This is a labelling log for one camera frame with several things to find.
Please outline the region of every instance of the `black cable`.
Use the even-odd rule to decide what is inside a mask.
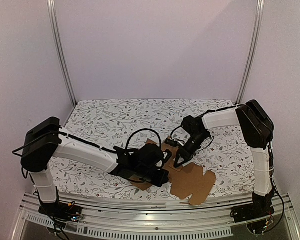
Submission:
[[[43,211],[45,212],[45,214],[53,221],[54,231],[56,232],[56,230],[57,230],[56,227],[58,227],[58,229],[60,229],[61,233],[65,236],[66,240],[70,240],[70,238],[67,236],[67,234],[63,231],[62,226],[60,226],[60,224],[58,223],[58,220],[56,220],[55,217],[50,216],[48,214],[47,210],[44,208],[44,205],[43,205],[43,202],[41,201],[39,192],[38,192],[38,199],[39,199],[40,206],[43,209]],[[61,240],[65,240],[62,237],[60,237],[58,234],[56,234],[56,236]]]
[[[219,108],[217,110],[211,110],[211,109],[209,109],[208,111],[206,111],[205,113],[201,114],[197,118],[202,118],[204,115],[209,114],[209,113],[220,112],[220,111],[223,111],[223,110],[233,109],[233,108],[241,107],[241,106],[245,106],[245,104],[234,105],[234,106],[226,106],[226,107],[223,107],[223,108]]]
[[[21,167],[21,172],[22,172],[22,176],[24,177],[24,179],[27,179],[28,178],[28,174],[29,174],[29,172],[28,171],[26,171],[26,173],[25,173],[25,171],[24,171],[25,169],[24,169],[24,167]]]
[[[212,136],[212,138],[210,138],[210,139],[211,139],[211,142],[208,144],[208,146],[206,146],[206,147],[203,148],[203,149],[199,149],[199,151],[203,151],[203,150],[207,149],[208,147],[210,147],[211,144],[213,143],[213,141],[215,140],[215,136]]]
[[[162,142],[161,142],[161,138],[160,138],[160,135],[159,133],[157,133],[155,130],[153,129],[150,129],[150,128],[142,128],[142,129],[139,129],[138,131],[135,131],[134,133],[131,134],[131,136],[128,138],[128,141],[126,142],[126,145],[125,145],[125,151],[127,152],[128,151],[128,146],[129,146],[129,143],[131,141],[131,139],[134,137],[134,135],[140,133],[140,132],[143,132],[143,131],[150,131],[150,132],[153,132],[154,134],[156,134],[156,136],[158,137],[159,139],[159,147],[161,149],[162,147]]]
[[[74,136],[74,135],[71,135],[71,134],[67,135],[67,133],[65,133],[65,132],[62,132],[62,131],[51,131],[51,132],[47,132],[47,133],[41,135],[40,137],[38,137],[35,140],[27,143],[26,145],[23,145],[22,147],[17,148],[16,150],[13,150],[12,154],[22,158],[22,155],[18,154],[17,152],[19,152],[22,149],[25,149],[26,147],[29,147],[29,146],[35,144],[36,142],[40,141],[41,139],[45,138],[48,135],[53,135],[53,134],[60,134],[60,135],[63,135],[63,136],[68,136],[71,139],[77,140],[79,142],[82,142],[84,144],[87,144],[87,145],[90,145],[90,146],[93,146],[93,147],[96,147],[96,148],[98,148],[100,150],[104,150],[105,152],[108,152],[108,153],[112,153],[112,154],[116,154],[117,153],[115,150],[111,150],[111,149],[107,149],[105,147],[101,147],[98,144],[95,144],[95,143],[93,143],[91,141],[84,140],[84,139],[82,139],[80,137],[77,137],[77,136]]]
[[[82,142],[84,144],[96,147],[100,150],[104,150],[105,152],[112,153],[112,154],[117,154],[117,151],[115,151],[115,150],[111,150],[111,149],[108,149],[108,148],[105,148],[105,147],[101,147],[100,145],[98,145],[94,142],[91,142],[91,141],[84,140],[83,138],[80,138],[80,137],[77,137],[77,136],[74,136],[74,135],[71,135],[71,134],[69,134],[68,137],[71,138],[71,139],[77,140],[79,142]]]
[[[176,130],[178,130],[179,128],[181,128],[181,125],[180,126],[177,126],[175,129],[172,130],[172,132],[170,133],[170,138],[173,140],[173,134]]]
[[[33,141],[27,143],[26,145],[23,145],[23,146],[17,148],[16,150],[13,150],[13,151],[12,151],[12,154],[13,154],[13,155],[16,155],[16,156],[18,156],[18,157],[22,157],[22,155],[18,154],[17,152],[19,152],[19,151],[22,150],[22,149],[25,149],[26,147],[29,147],[29,146],[35,144],[36,142],[40,141],[41,139],[45,138],[45,137],[48,136],[48,135],[53,135],[53,134],[61,134],[61,135],[63,135],[63,136],[66,136],[66,135],[67,135],[65,132],[60,132],[60,131],[50,131],[50,132],[47,132],[47,133],[41,135],[40,137],[36,138],[35,140],[33,140]]]
[[[282,202],[282,214],[281,214],[281,217],[280,217],[279,221],[271,229],[266,230],[265,233],[268,233],[268,232],[272,231],[276,226],[278,226],[279,223],[281,222],[281,220],[283,219],[284,215],[285,215],[285,201],[282,198],[282,196],[279,194],[277,186],[276,186],[276,184],[275,184],[275,182],[272,178],[271,178],[271,184],[272,184],[272,187],[274,189],[274,192],[278,195],[278,197],[280,198],[280,200]]]
[[[62,237],[59,236],[59,233],[57,233],[57,227],[56,227],[56,224],[53,224],[53,226],[54,226],[54,233],[55,233],[55,235],[58,237],[58,239],[65,240],[64,238],[62,238]],[[65,232],[64,232],[61,228],[59,228],[59,229],[60,229],[60,232],[66,237],[66,239],[67,239],[67,240],[70,240],[69,237],[65,234]]]
[[[135,180],[131,180],[131,179],[128,179],[128,178],[125,178],[125,177],[122,177],[122,176],[121,176],[121,178],[122,178],[122,179],[125,179],[125,180],[127,180],[127,181],[129,181],[129,182],[135,183],[135,184],[144,184],[144,183],[145,183],[145,180],[142,180],[142,181],[135,181]]]

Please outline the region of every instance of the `wire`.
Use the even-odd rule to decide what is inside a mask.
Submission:
[[[159,133],[157,133],[155,130],[153,129],[150,129],[150,128],[142,128],[142,129],[139,129],[138,131],[135,131],[134,133],[132,133],[132,135],[128,138],[128,141],[126,142],[126,145],[125,145],[125,152],[128,152],[128,146],[130,144],[130,141],[131,139],[134,137],[134,135],[140,133],[140,132],[143,132],[143,131],[150,131],[150,132],[153,132],[159,139],[159,147],[161,149],[162,147],[162,142],[161,142],[161,138],[160,138],[160,135]]]
[[[205,113],[201,114],[197,118],[202,118],[204,115],[209,114],[209,113],[220,112],[220,111],[223,111],[223,110],[233,109],[233,108],[237,108],[237,107],[241,107],[241,106],[245,106],[245,104],[234,105],[234,106],[226,106],[226,107],[223,107],[223,108],[219,108],[217,110],[211,110],[211,109],[209,109],[208,111],[206,111]]]
[[[278,221],[272,228],[270,228],[270,229],[268,230],[268,226],[266,226],[267,228],[264,230],[264,232],[263,232],[263,233],[259,233],[259,234],[254,234],[254,233],[252,233],[252,232],[253,232],[253,229],[252,229],[252,230],[249,229],[247,223],[245,223],[246,228],[249,230],[249,232],[251,232],[251,233],[252,233],[253,235],[255,235],[255,236],[263,235],[263,234],[268,233],[268,232],[272,231],[273,229],[275,229],[275,227],[279,225],[279,223],[281,222],[281,220],[283,219],[283,217],[284,217],[284,215],[285,215],[285,201],[284,201],[284,199],[282,198],[282,196],[279,194],[278,189],[277,189],[277,186],[276,186],[276,184],[275,184],[275,182],[274,182],[274,180],[273,180],[272,178],[271,178],[271,184],[272,184],[272,187],[273,187],[273,189],[274,189],[274,192],[278,195],[278,197],[280,198],[280,200],[281,200],[281,202],[282,202],[282,214],[281,214],[281,217],[280,217],[279,221]],[[268,221],[270,221],[271,218],[272,218],[272,220],[275,219],[274,216],[272,216],[271,212],[267,212],[267,213],[270,215],[270,218],[269,218]],[[264,229],[264,228],[265,228],[265,227],[262,227],[262,228],[256,230],[256,232],[259,232],[260,230],[262,230],[262,229]]]
[[[56,220],[55,217],[50,216],[50,214],[48,214],[47,210],[44,208],[43,202],[41,201],[39,192],[38,192],[38,199],[39,199],[41,208],[43,209],[43,211],[45,212],[45,214],[46,214],[46,215],[53,221],[53,223],[54,223],[53,226],[54,226],[54,232],[55,232],[55,235],[56,235],[59,239],[65,240],[64,238],[60,237],[60,236],[58,235],[58,233],[56,233],[57,227],[58,227],[58,229],[60,229],[61,233],[65,236],[66,240],[70,240],[70,238],[67,236],[67,234],[63,231],[62,226],[60,226],[60,224],[58,223],[58,220]]]
[[[93,147],[96,147],[96,148],[98,148],[100,150],[104,150],[105,152],[108,152],[108,153],[112,153],[112,154],[116,154],[117,153],[115,150],[111,150],[111,149],[108,149],[108,148],[105,148],[105,147],[101,147],[100,145],[95,144],[95,143],[93,143],[91,141],[84,140],[84,139],[82,139],[80,137],[77,137],[77,136],[74,136],[74,135],[71,135],[71,134],[67,134],[67,133],[62,132],[62,131],[50,131],[50,132],[47,132],[47,133],[41,135],[40,137],[36,138],[35,140],[27,143],[26,145],[23,145],[23,146],[15,149],[15,150],[13,150],[12,154],[22,158],[23,156],[20,155],[20,154],[18,154],[17,152],[19,152],[22,149],[25,149],[25,148],[27,148],[27,147],[35,144],[36,142],[40,141],[41,139],[45,138],[46,136],[53,135],[53,134],[60,134],[60,135],[63,135],[63,136],[67,136],[67,137],[69,137],[71,139],[77,140],[79,142],[82,142],[84,144],[87,144],[87,145],[90,145],[90,146],[93,146]]]
[[[122,179],[125,179],[125,180],[127,180],[127,181],[129,181],[129,182],[135,183],[135,184],[143,184],[143,183],[146,182],[145,180],[142,180],[142,181],[136,181],[136,180],[131,180],[131,179],[122,177],[122,176],[121,176],[121,178],[122,178]]]
[[[98,145],[98,144],[96,144],[94,142],[84,140],[83,138],[80,138],[80,137],[77,137],[77,136],[74,136],[74,135],[71,135],[71,134],[69,134],[68,137],[71,138],[71,139],[77,140],[79,142],[82,142],[84,144],[88,144],[90,146],[96,147],[96,148],[98,148],[100,150],[104,150],[105,152],[108,152],[108,153],[112,153],[112,154],[116,154],[117,153],[117,151],[115,151],[115,150],[111,150],[111,149],[108,149],[106,147],[101,147],[100,145]]]
[[[206,146],[206,147],[203,148],[203,149],[199,149],[199,151],[203,151],[203,150],[207,149],[208,147],[210,147],[211,144],[213,143],[213,141],[215,140],[215,136],[212,136],[210,139],[211,139],[211,142],[208,144],[208,146]]]
[[[22,176],[24,177],[24,179],[27,179],[27,178],[28,178],[28,174],[29,174],[29,172],[28,172],[28,171],[26,171],[26,173],[25,173],[25,171],[24,171],[24,167],[21,167],[21,172],[22,172]]]
[[[16,155],[16,156],[18,156],[18,157],[22,157],[22,155],[18,154],[17,152],[19,152],[19,151],[22,150],[22,149],[25,149],[26,147],[29,147],[29,146],[35,144],[36,142],[40,141],[41,139],[45,138],[46,136],[52,135],[52,134],[61,134],[61,135],[64,135],[64,136],[67,135],[65,132],[60,132],[60,131],[50,131],[50,132],[47,132],[47,133],[41,135],[40,137],[36,138],[35,140],[33,140],[33,141],[27,143],[26,145],[23,145],[23,146],[17,148],[16,150],[13,150],[13,151],[12,151],[12,154],[13,154],[13,155]]]
[[[174,139],[174,137],[172,136],[173,134],[174,134],[174,132],[176,131],[176,130],[178,130],[179,128],[181,128],[182,126],[177,126],[175,129],[173,129],[172,130],[172,132],[170,133],[170,138],[171,139]]]
[[[285,201],[282,198],[282,196],[279,194],[276,183],[274,182],[274,180],[272,178],[271,178],[271,184],[272,184],[272,187],[274,189],[274,192],[278,195],[278,197],[280,198],[280,200],[282,202],[282,214],[281,214],[281,217],[280,217],[279,221],[271,229],[265,231],[265,233],[268,233],[268,232],[272,231],[276,226],[278,226],[279,223],[281,222],[281,220],[283,219],[284,215],[285,215]]]

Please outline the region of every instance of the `metal frame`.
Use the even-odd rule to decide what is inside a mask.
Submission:
[[[245,91],[246,91],[247,83],[249,80],[251,68],[252,68],[252,65],[254,62],[255,53],[256,53],[256,49],[257,49],[258,38],[259,38],[259,33],[260,33],[260,28],[261,28],[261,23],[262,23],[262,16],[263,16],[263,12],[264,12],[264,5],[265,5],[264,0],[258,0],[249,55],[248,55],[248,59],[247,59],[246,65],[245,65],[239,93],[238,93],[238,96],[235,101],[236,104],[241,104],[242,99],[245,94]]]
[[[64,50],[62,47],[61,43],[61,38],[60,38],[60,32],[59,32],[59,27],[58,27],[58,21],[57,21],[57,13],[56,13],[56,6],[55,6],[55,0],[47,0],[48,4],[48,10],[49,10],[49,16],[50,16],[50,22],[51,22],[51,27],[52,27],[52,33],[53,33],[53,38],[55,42],[55,47],[56,51],[58,54],[59,62],[60,62],[60,67],[64,79],[64,83],[66,86],[66,89],[68,91],[70,101],[72,105],[75,107],[78,104],[78,101],[75,96],[75,91],[71,83],[65,55],[64,55]]]
[[[300,240],[300,229],[290,198],[287,194],[282,197],[290,234],[293,239]],[[186,204],[186,200],[146,202],[102,197],[85,198],[64,193],[60,193],[60,200],[65,203],[75,200],[83,207],[84,219],[79,223],[69,222],[65,228],[68,233],[106,240],[176,240],[183,237],[194,240],[217,239],[221,237],[221,232],[223,237],[231,236],[231,227],[245,224],[234,222],[230,217],[231,208],[251,203],[252,194],[209,198],[198,206]],[[280,217],[282,203],[278,196],[272,199],[272,204],[275,209],[274,215],[276,218]],[[52,227],[50,219],[38,213],[39,206],[36,195],[25,193],[13,240],[20,239],[25,221]]]

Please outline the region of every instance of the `cable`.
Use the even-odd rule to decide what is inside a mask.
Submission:
[[[281,197],[281,195],[279,194],[278,189],[277,189],[277,186],[276,186],[276,184],[275,184],[275,182],[273,181],[272,178],[271,178],[271,185],[272,185],[272,187],[273,187],[273,189],[274,189],[274,192],[278,195],[278,197],[280,198],[280,200],[281,200],[281,202],[282,202],[282,214],[281,214],[281,217],[280,217],[279,221],[278,221],[272,228],[270,228],[269,230],[268,230],[268,228],[267,228],[263,233],[259,233],[259,234],[254,234],[254,233],[252,233],[252,232],[253,232],[253,229],[249,229],[249,228],[248,228],[248,225],[247,225],[247,223],[246,223],[246,224],[245,224],[245,225],[246,225],[246,228],[249,230],[249,232],[251,232],[251,233],[252,233],[253,235],[255,235],[255,236],[263,235],[263,234],[265,234],[265,233],[268,233],[268,232],[272,231],[276,226],[279,225],[279,223],[281,222],[281,220],[283,219],[283,217],[284,217],[284,215],[285,215],[285,201],[284,201],[284,199]],[[270,215],[269,221],[270,221],[271,218],[272,218],[273,220],[275,219],[274,216],[272,216],[271,212],[268,212],[268,214]],[[260,230],[262,230],[262,229],[264,229],[264,228],[265,228],[265,227],[262,227],[262,228],[256,230],[256,232],[259,232]]]
[[[128,152],[128,146],[130,144],[130,141],[131,139],[134,137],[134,135],[140,133],[140,132],[143,132],[143,131],[150,131],[150,132],[153,132],[154,134],[156,134],[156,136],[158,137],[159,139],[159,147],[161,149],[162,147],[162,142],[161,142],[161,138],[160,138],[160,135],[159,133],[157,133],[155,130],[153,129],[150,129],[150,128],[142,128],[142,129],[139,129],[138,131],[135,131],[134,133],[132,133],[132,135],[128,138],[128,141],[126,142],[126,145],[125,145],[125,152]]]
[[[90,146],[96,147],[100,150],[104,150],[105,152],[112,153],[112,154],[117,154],[117,151],[115,151],[115,150],[111,150],[111,149],[108,149],[108,148],[105,148],[105,147],[101,147],[100,145],[98,145],[94,142],[91,142],[91,141],[84,140],[83,138],[80,138],[80,137],[77,137],[77,136],[74,136],[74,135],[71,135],[71,134],[69,134],[68,137],[71,138],[71,139],[77,140],[79,142],[82,142],[84,144],[88,144]]]
[[[62,237],[60,237],[60,236],[58,235],[58,233],[56,233],[57,227],[58,227],[58,229],[60,229],[61,233],[65,236],[66,240],[70,240],[70,238],[67,236],[67,234],[63,231],[62,226],[60,226],[60,224],[58,223],[58,220],[56,220],[55,217],[50,216],[50,214],[48,214],[47,210],[44,208],[44,205],[43,205],[43,202],[41,201],[39,192],[38,192],[38,199],[39,199],[39,203],[40,203],[41,208],[43,209],[43,211],[45,212],[45,214],[46,214],[46,215],[53,221],[53,223],[54,223],[53,226],[54,226],[54,232],[55,232],[55,235],[56,235],[59,239],[65,240],[65,239],[63,239]]]
[[[178,130],[179,128],[181,128],[181,125],[180,125],[180,126],[177,126],[175,129],[172,130],[172,132],[170,133],[170,138],[171,138],[171,139],[174,139],[172,135],[173,135],[174,132],[175,132],[176,130]]]
[[[96,143],[84,140],[84,139],[82,139],[80,137],[77,137],[77,136],[74,136],[74,135],[71,135],[71,134],[68,135],[67,133],[62,132],[62,131],[50,131],[50,132],[47,132],[47,133],[41,135],[40,137],[36,138],[35,140],[27,143],[26,145],[23,145],[22,147],[19,147],[16,150],[13,150],[12,154],[22,158],[22,155],[18,154],[17,152],[19,152],[20,150],[25,149],[25,148],[27,148],[27,147],[35,144],[36,142],[40,141],[41,139],[45,138],[48,135],[53,135],[53,134],[60,134],[60,135],[63,135],[63,136],[67,136],[67,137],[69,137],[71,139],[77,140],[79,142],[82,142],[84,144],[87,144],[87,145],[90,145],[90,146],[93,146],[93,147],[96,147],[96,148],[98,148],[100,150],[104,150],[105,152],[108,152],[108,153],[112,153],[112,154],[116,154],[117,153],[115,150],[111,150],[111,149],[108,149],[108,148],[105,148],[105,147],[101,147],[100,145],[98,145]]]
[[[35,144],[36,142],[40,141],[41,139],[45,138],[45,137],[48,136],[48,135],[53,135],[53,134],[61,134],[61,135],[63,135],[63,136],[66,136],[66,135],[67,135],[65,132],[61,132],[61,131],[50,131],[50,132],[47,132],[47,133],[41,135],[40,137],[36,138],[35,140],[33,140],[33,141],[27,143],[26,145],[23,145],[23,146],[17,148],[16,150],[13,150],[13,151],[12,151],[12,154],[13,154],[13,155],[16,155],[16,156],[18,156],[18,157],[22,157],[22,155],[18,154],[17,152],[19,152],[19,151],[22,150],[22,149],[25,149],[26,147],[29,147],[29,146]]]
[[[211,144],[213,143],[213,141],[215,140],[215,136],[212,136],[210,139],[211,139],[211,142],[208,144],[208,146],[206,146],[206,147],[203,148],[203,149],[199,149],[199,151],[203,151],[203,150],[207,149],[208,147],[210,147]]]
[[[29,174],[29,172],[28,171],[26,171],[26,173],[25,173],[25,171],[24,171],[24,167],[21,167],[21,172],[22,172],[22,176],[24,177],[24,179],[27,179],[28,178],[28,174]]]
[[[274,192],[278,195],[278,197],[280,198],[280,200],[282,202],[282,214],[281,214],[281,217],[280,217],[279,221],[271,229],[265,231],[265,233],[268,233],[268,232],[272,231],[276,226],[278,226],[279,223],[281,222],[281,220],[283,219],[284,215],[285,215],[285,201],[282,198],[282,196],[279,194],[277,186],[276,186],[276,184],[275,184],[275,182],[272,178],[271,178],[271,184],[272,184],[272,187],[274,189]]]
[[[122,177],[122,176],[121,176],[120,178],[122,178],[122,179],[124,179],[124,180],[127,180],[127,181],[129,181],[129,182],[135,183],[135,184],[143,184],[143,183],[146,182],[145,180],[142,180],[142,181],[136,181],[136,180],[131,180],[131,179]]]

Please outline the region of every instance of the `metal pole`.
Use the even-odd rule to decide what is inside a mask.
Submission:
[[[238,93],[238,96],[235,101],[236,104],[241,104],[242,99],[245,94],[245,91],[246,91],[247,83],[249,80],[252,64],[253,64],[256,49],[257,49],[257,43],[258,43],[258,38],[259,38],[259,33],[260,33],[260,28],[261,28],[264,5],[265,5],[264,0],[258,0],[249,55],[248,55],[248,59],[247,59],[246,65],[245,65],[239,93]]]
[[[60,66],[61,66],[61,71],[63,75],[63,79],[65,82],[66,89],[68,91],[70,100],[72,105],[75,107],[77,105],[77,99],[75,96],[75,92],[70,80],[70,75],[64,55],[64,51],[62,48],[62,43],[61,43],[61,38],[60,38],[60,32],[59,32],[59,27],[58,27],[58,21],[57,21],[57,13],[56,13],[56,6],[55,6],[55,0],[47,0],[48,4],[48,10],[49,10],[49,16],[50,16],[50,22],[51,22],[51,27],[52,27],[52,33],[53,33],[53,38],[55,42],[55,47],[57,51],[57,55],[59,58]]]

